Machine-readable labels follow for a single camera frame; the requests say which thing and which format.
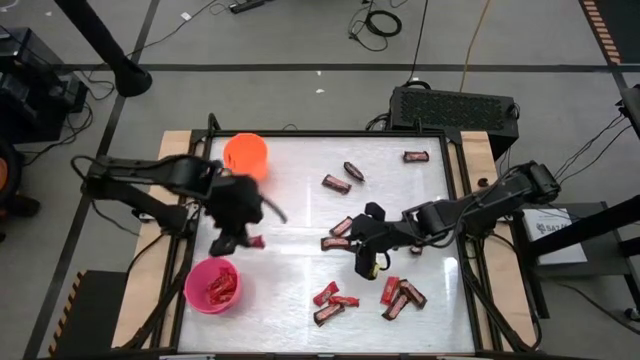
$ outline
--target orange cup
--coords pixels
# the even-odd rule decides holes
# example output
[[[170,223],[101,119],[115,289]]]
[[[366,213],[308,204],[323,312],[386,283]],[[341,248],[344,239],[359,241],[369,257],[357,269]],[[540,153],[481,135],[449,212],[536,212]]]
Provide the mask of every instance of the orange cup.
[[[264,139],[256,134],[240,133],[224,147],[224,166],[234,174],[249,175],[256,181],[267,176],[269,149]]]

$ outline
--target candy bar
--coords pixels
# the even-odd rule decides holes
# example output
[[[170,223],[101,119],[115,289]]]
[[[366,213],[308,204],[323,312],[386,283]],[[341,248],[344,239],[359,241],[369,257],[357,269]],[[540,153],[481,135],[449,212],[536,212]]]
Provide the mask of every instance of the candy bar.
[[[409,252],[413,255],[422,255],[422,246],[412,246],[409,248]]]
[[[387,308],[387,311],[382,314],[382,317],[389,321],[395,320],[395,318],[398,317],[398,314],[400,314],[400,311],[402,311],[402,309],[407,306],[408,302],[409,298],[407,297],[407,295],[399,292],[398,296],[393,299],[393,303],[391,303],[391,306],[389,306],[389,308]]]
[[[429,161],[429,153],[426,151],[405,151],[402,159],[404,162],[427,162]]]
[[[327,251],[333,249],[349,250],[351,241],[345,238],[327,237],[320,239],[320,250]]]
[[[313,298],[313,303],[318,306],[322,306],[322,304],[326,303],[327,300],[329,300],[331,295],[337,293],[338,291],[340,291],[340,289],[338,289],[338,285],[336,285],[335,281],[332,281],[331,283],[329,283],[329,285],[327,285],[326,288],[324,288],[324,290],[322,290],[320,294],[316,295]]]
[[[396,292],[396,286],[398,286],[398,281],[400,280],[397,276],[389,276],[387,278],[387,283],[384,285],[384,290],[382,291],[382,298],[380,299],[381,304],[390,305],[391,299],[393,299],[393,294]]]
[[[348,184],[334,176],[327,175],[322,180],[322,185],[335,190],[342,195],[347,194],[351,190],[351,184]]]
[[[313,313],[313,321],[315,321],[318,326],[322,326],[325,322],[327,322],[327,320],[340,314],[343,311],[344,305],[342,304],[329,305],[326,308],[320,309]]]
[[[424,309],[424,306],[427,304],[427,298],[422,295],[418,289],[413,286],[407,279],[400,280],[398,284],[400,287],[400,291],[407,295],[407,297],[414,303],[418,308]]]
[[[362,175],[362,172],[358,170],[358,168],[355,167],[352,163],[345,161],[344,169],[347,170],[347,173],[353,176],[356,180],[364,181],[364,175]]]
[[[351,228],[351,224],[353,224],[353,219],[350,216],[347,216],[346,219],[340,221],[338,225],[329,230],[329,234],[333,236],[340,236]]]
[[[248,241],[249,246],[251,247],[256,247],[259,249],[264,249],[265,247],[264,240],[262,240],[262,235],[250,237]]]
[[[332,296],[329,298],[329,305],[342,304],[344,306],[360,307],[360,299],[351,296]]]

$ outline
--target pink bowl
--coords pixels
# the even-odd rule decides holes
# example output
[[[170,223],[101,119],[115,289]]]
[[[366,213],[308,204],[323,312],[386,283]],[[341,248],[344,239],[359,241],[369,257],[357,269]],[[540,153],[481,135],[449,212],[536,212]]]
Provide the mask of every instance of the pink bowl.
[[[236,292],[233,293],[231,300],[228,302],[211,305],[207,299],[207,287],[220,276],[220,269],[222,268],[229,268],[232,274],[236,274],[238,278]],[[219,314],[227,311],[240,300],[241,292],[242,280],[238,270],[228,260],[219,257],[207,258],[194,266],[189,275],[187,275],[184,286],[184,296],[187,298],[187,302],[194,309],[205,314]]]

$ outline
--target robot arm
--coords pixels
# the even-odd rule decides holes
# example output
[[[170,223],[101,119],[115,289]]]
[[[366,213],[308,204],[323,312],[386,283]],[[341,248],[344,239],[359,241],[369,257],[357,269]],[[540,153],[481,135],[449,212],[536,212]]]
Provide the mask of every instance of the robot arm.
[[[118,200],[147,213],[169,234],[185,235],[188,211],[164,204],[132,184],[161,185],[174,194],[196,200],[221,229],[220,237],[209,249],[211,256],[232,254],[237,245],[249,247],[246,225],[257,224],[263,217],[264,197],[258,192],[257,183],[249,176],[229,174],[220,161],[192,155],[167,156],[158,161],[108,156],[97,159],[79,156],[74,160],[77,158],[92,163],[83,177],[84,194],[92,199]]]
[[[500,217],[525,203],[549,203],[559,192],[560,186],[546,166],[530,162],[510,169],[486,189],[458,200],[427,202],[407,209],[402,221],[385,222],[384,210],[369,203],[365,213],[354,218],[348,237],[354,244],[351,250],[356,254],[355,271],[373,280],[378,270],[386,270],[376,263],[377,253],[386,254],[402,246],[445,247],[449,243],[438,242],[452,231],[453,237],[461,230],[467,235],[484,236]]]

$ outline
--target wire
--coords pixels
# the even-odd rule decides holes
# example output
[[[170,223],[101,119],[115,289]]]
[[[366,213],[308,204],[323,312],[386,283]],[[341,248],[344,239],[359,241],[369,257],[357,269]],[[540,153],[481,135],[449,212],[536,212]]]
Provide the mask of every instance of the wire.
[[[398,35],[401,31],[402,31],[402,21],[400,20],[400,18],[396,15],[394,15],[393,13],[390,13],[388,11],[385,10],[373,10],[373,6],[375,5],[375,1],[371,0],[369,2],[368,6],[364,6],[362,8],[360,8],[359,10],[357,10],[353,16],[351,17],[351,20],[349,20],[349,24],[347,27],[347,35],[349,35],[349,39],[355,40],[358,44],[360,44],[362,47],[364,47],[365,49],[372,51],[372,52],[381,52],[387,49],[387,47],[389,47],[389,41],[387,40],[387,38],[390,37],[394,37],[396,35]],[[356,20],[356,17],[358,17],[358,15],[360,15],[360,13],[367,11],[367,15],[365,16],[364,20]],[[393,20],[396,23],[396,28],[393,31],[383,31],[380,30],[380,28],[378,28],[374,23],[373,23],[373,17],[376,15],[383,15],[386,16],[388,18],[390,18],[391,20]],[[372,33],[373,35],[377,35],[379,37],[382,38],[382,40],[384,40],[384,46],[382,46],[381,48],[372,48],[367,46],[365,43],[362,42],[362,40],[360,40],[360,38],[358,37],[358,35],[360,34],[360,32],[362,31],[362,29],[367,28],[367,30],[369,30],[370,33]]]
[[[367,125],[364,127],[364,129],[367,131],[371,131],[376,125],[378,125],[378,123],[384,123],[382,127],[382,129],[384,130],[387,127],[387,124],[389,123],[390,118],[391,118],[390,112],[380,114],[376,116],[373,120],[369,121]]]
[[[167,40],[168,38],[170,38],[171,36],[175,35],[180,29],[182,29],[183,26],[185,26],[187,23],[193,21],[193,19],[195,19],[196,16],[200,15],[200,13],[202,13],[205,9],[208,9],[210,6],[212,6],[215,2],[217,2],[218,0],[212,0],[210,2],[207,3],[207,5],[203,6],[200,8],[200,10],[196,11],[193,15],[191,15],[191,19],[189,20],[185,20],[183,21],[180,25],[178,25],[178,27],[176,27],[172,32],[170,32],[169,34],[165,35],[163,38],[161,38],[160,40],[151,42],[149,44],[144,45],[143,47],[139,48],[139,49],[135,49],[132,52],[128,53],[125,56],[131,56],[133,54],[139,53],[140,51],[151,47],[153,45],[159,44],[165,40]]]
[[[429,4],[428,1],[424,2],[424,9],[422,10],[422,23],[420,24],[420,35],[418,36],[418,45],[416,45],[416,53],[413,56],[413,65],[411,65],[411,73],[409,74],[409,79],[407,80],[407,82],[411,81],[411,79],[413,78],[413,73],[416,71],[416,63],[418,62],[418,53],[420,52],[420,43],[422,43],[422,33],[424,30],[424,23],[425,20],[427,18],[427,5]]]
[[[559,178],[560,176],[562,176],[568,169],[569,167],[571,167],[571,165],[573,165],[573,163],[576,162],[576,160],[582,155],[584,154],[587,150],[589,150],[589,148],[591,147],[591,145],[593,145],[593,143],[598,140],[598,138],[600,138],[600,136],[602,136],[602,134],[604,134],[607,130],[612,129],[616,126],[618,126],[618,124],[620,124],[622,122],[622,120],[624,119],[620,119],[622,117],[622,115],[617,116],[616,118],[614,118],[613,120],[611,120],[611,122],[604,127],[604,129],[602,129],[596,136],[594,136],[593,138],[591,138],[591,140],[587,141],[586,144],[584,144],[580,150],[578,150],[575,154],[573,154],[571,157],[569,157],[564,164],[562,164],[562,166],[560,166],[560,168],[555,172],[555,174],[553,174],[554,178]]]
[[[624,133],[625,131],[627,131],[629,128],[631,128],[631,125],[625,127],[624,129],[622,129],[613,139],[611,139],[611,141],[609,141],[609,143],[607,144],[607,146],[605,146],[604,149],[602,149],[602,151],[600,152],[600,154],[598,154],[598,156],[596,156],[595,159],[593,159],[593,161],[591,161],[589,164],[587,164],[586,166],[584,166],[582,169],[567,175],[564,179],[562,179],[560,181],[560,186],[562,186],[562,184],[567,181],[568,179],[580,174],[581,172],[587,170],[591,165],[595,164],[596,161],[598,161],[598,159],[600,159],[600,157],[602,157],[602,155],[604,155],[604,153],[607,151],[607,149],[609,149],[609,147],[611,147],[611,145],[613,145],[613,143],[620,137],[620,135],[622,135],[622,133]]]
[[[487,13],[487,9],[489,9],[489,4],[491,4],[491,0],[487,0],[484,4],[484,8],[482,9],[482,14],[480,15],[480,20],[478,20],[478,25],[476,26],[476,30],[473,32],[473,37],[471,38],[471,42],[469,43],[469,48],[467,49],[467,56],[464,59],[464,68],[462,69],[462,80],[460,81],[460,90],[464,88],[464,80],[467,77],[467,69],[469,68],[469,57],[471,57],[471,49],[473,48],[473,44],[476,41],[476,36],[478,36],[478,31],[480,31],[480,26],[482,25],[482,21],[484,21],[484,15]]]
[[[218,11],[218,12],[213,12],[213,8],[214,8],[215,6],[221,6],[221,7],[222,7],[222,10],[220,10],[220,11]],[[222,13],[223,13],[223,12],[225,12],[225,11],[231,11],[231,9],[229,8],[229,6],[228,6],[228,5],[225,5],[225,4],[213,4],[213,5],[209,6],[209,13],[210,13],[211,15],[213,15],[213,16],[220,15],[220,14],[222,14]]]
[[[68,124],[69,128],[71,129],[71,135],[69,135],[66,138],[60,140],[59,142],[56,142],[56,143],[53,143],[53,144],[49,144],[46,147],[44,147],[42,150],[39,150],[39,151],[22,151],[23,154],[35,154],[31,159],[25,161],[23,166],[27,167],[27,166],[32,165],[41,156],[43,156],[44,154],[49,152],[49,150],[51,150],[51,149],[53,149],[55,147],[62,146],[62,145],[69,145],[69,144],[74,143],[76,141],[76,139],[77,139],[77,136],[81,132],[87,130],[93,124],[93,118],[94,118],[93,109],[91,109],[91,106],[88,103],[85,103],[84,108],[88,110],[88,113],[87,113],[87,117],[85,118],[85,120],[82,123],[82,125],[80,125],[80,127],[74,128],[73,125],[71,125],[71,121],[69,120],[68,115],[66,117],[67,124]]]
[[[482,195],[477,197],[474,201],[470,202],[469,204],[467,204],[467,206],[464,207],[464,209],[462,209],[462,211],[460,212],[460,215],[458,216],[458,219],[456,220],[456,225],[451,230],[451,231],[453,231],[453,233],[452,233],[451,237],[449,238],[449,240],[447,240],[443,244],[438,244],[438,243],[433,243],[433,242],[427,241],[427,242],[424,243],[424,246],[433,246],[434,248],[437,248],[437,249],[444,249],[444,248],[448,247],[449,245],[451,245],[451,243],[453,243],[453,241],[458,237],[460,226],[462,225],[462,222],[464,221],[464,215],[467,213],[467,211],[469,211],[471,206],[476,205],[479,202],[481,202],[482,200],[484,200],[484,198],[486,198],[489,194],[491,194],[491,192],[498,186],[498,184],[500,184],[505,178],[507,178],[507,176],[510,175],[511,172],[516,168],[518,168],[518,166],[514,166],[512,168],[509,168],[507,170],[507,172],[504,173],[503,175],[500,175],[500,177],[493,184],[491,184],[491,186],[489,186],[489,188],[487,188],[487,190],[484,193],[482,193]]]
[[[138,234],[137,232],[133,231],[133,230],[129,230],[126,227],[120,225],[120,223],[118,223],[116,220],[114,220],[113,218],[110,218],[109,216],[105,215],[102,211],[100,211],[98,209],[98,206],[96,205],[96,201],[95,200],[91,200],[91,207],[93,208],[93,211],[96,212],[96,214],[98,214],[98,216],[100,216],[101,218],[107,220],[108,222],[112,223],[113,225],[115,225],[115,227],[117,227],[118,229],[129,233],[135,237],[139,237],[140,234]]]
[[[133,257],[133,260],[131,260],[131,262],[129,263],[129,266],[127,267],[127,279],[129,278],[129,275],[131,275],[131,270],[133,269],[133,265],[135,265],[138,259],[140,259],[140,257],[144,255],[144,253],[147,252],[147,250],[151,249],[155,244],[157,244],[164,236],[165,236],[164,233],[161,233],[160,235],[158,235],[157,238],[155,238],[152,242],[147,244],[147,246],[142,248],[142,250],[140,250],[140,252]]]
[[[617,322],[618,324],[620,324],[622,327],[624,327],[625,329],[631,331],[632,333],[636,334],[636,335],[640,335],[640,330],[636,329],[635,327],[625,323],[624,321],[618,319],[617,316],[615,316],[612,312],[610,312],[609,310],[605,309],[602,305],[598,304],[595,300],[593,300],[592,298],[590,298],[587,294],[585,294],[584,292],[582,292],[582,290],[568,285],[568,284],[563,284],[561,282],[557,282],[553,279],[550,279],[548,277],[542,276],[542,275],[538,275],[536,274],[536,276],[538,276],[539,278],[548,281],[552,284],[555,284],[557,286],[561,286],[564,288],[567,288],[569,290],[573,290],[574,292],[578,293],[578,295],[582,296],[585,300],[587,300],[587,302],[589,302],[591,305],[593,305],[593,307],[595,307],[596,309],[600,310],[600,312],[602,312],[604,315],[606,315],[607,317],[609,317],[611,320]]]
[[[55,73],[55,68],[54,66],[45,58],[43,58],[42,56],[38,55],[38,53],[36,53],[35,51],[31,50],[31,48],[29,48],[24,42],[20,41],[17,37],[15,37],[12,33],[9,32],[9,30],[7,30],[7,28],[5,28],[4,26],[0,25],[0,29],[2,29],[2,31],[4,31],[7,35],[9,35],[9,37],[11,37],[11,39],[15,42],[17,42],[18,44],[20,44],[25,50],[29,51],[31,54],[33,54],[35,57],[37,57],[38,59],[40,59],[40,61],[44,62],[48,67],[49,67],[49,71],[54,72]],[[100,100],[104,100],[107,97],[109,97],[109,95],[111,95],[111,93],[113,93],[114,89],[115,89],[115,84],[112,83],[111,81],[107,81],[107,80],[92,80],[91,76],[93,75],[93,72],[100,66],[104,65],[105,63],[102,63],[100,65],[97,65],[93,70],[91,70],[91,73],[89,74],[89,76],[87,76],[84,71],[80,70],[80,73],[82,73],[82,75],[84,75],[85,78],[87,78],[87,81],[89,81],[89,83],[91,84],[107,84],[110,86],[109,91],[107,92],[106,95],[102,96],[102,97],[96,97],[95,93],[93,92],[93,90],[91,89],[91,87],[87,86],[87,90],[89,91],[89,94],[91,95],[91,97],[96,100],[96,101],[100,101]],[[72,94],[73,96],[78,96],[78,94],[69,91],[69,90],[65,90],[67,92],[69,92],[70,94]]]
[[[404,1],[400,1],[400,2],[399,2],[399,3],[397,3],[397,4],[394,4],[394,3],[393,3],[393,0],[389,0],[389,6],[391,6],[391,7],[392,7],[392,8],[394,8],[394,9],[397,9],[397,8],[399,8],[400,6],[402,6],[402,5],[406,4],[408,1],[409,1],[409,0],[404,0]]]
[[[500,172],[500,174],[502,174],[502,165],[504,164],[504,161],[509,158],[509,161],[507,161],[507,169],[510,167],[509,164],[511,163],[511,147],[509,147],[509,149],[507,150],[507,153],[504,154],[504,156],[502,156],[502,160],[500,160],[500,165],[498,166],[498,171]]]

